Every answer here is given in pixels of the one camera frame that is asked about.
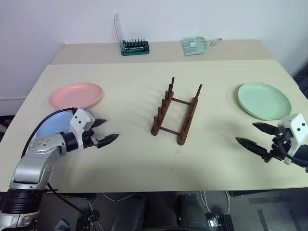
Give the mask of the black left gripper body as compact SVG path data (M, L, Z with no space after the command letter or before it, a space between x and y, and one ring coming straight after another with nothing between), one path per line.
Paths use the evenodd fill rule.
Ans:
M88 131L84 131L82 134L83 147L88 148L97 145L97 139L94 137L93 125Z

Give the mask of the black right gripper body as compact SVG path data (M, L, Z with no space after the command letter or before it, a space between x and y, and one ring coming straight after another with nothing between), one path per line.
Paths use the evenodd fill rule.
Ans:
M280 131L279 135L275 135L273 138L273 144L271 145L270 152L263 157L263 160L268 163L272 158L276 158L280 161L284 160L286 157L289 159L293 159L285 150L286 144L291 147L291 137L292 133L289 128L286 128L282 132Z

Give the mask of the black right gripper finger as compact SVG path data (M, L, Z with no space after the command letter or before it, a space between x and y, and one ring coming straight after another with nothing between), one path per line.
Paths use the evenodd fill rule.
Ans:
M257 154L258 156L260 156L262 158L268 154L267 149L257 145L255 142L253 142L249 139L240 138L240 137L236 137L235 139L245 149L253 152L254 154Z
M267 133L269 135L279 135L280 131L278 127L267 124L267 123L262 123L262 122L255 122L252 123L253 126L255 126L257 129L261 130L264 133Z

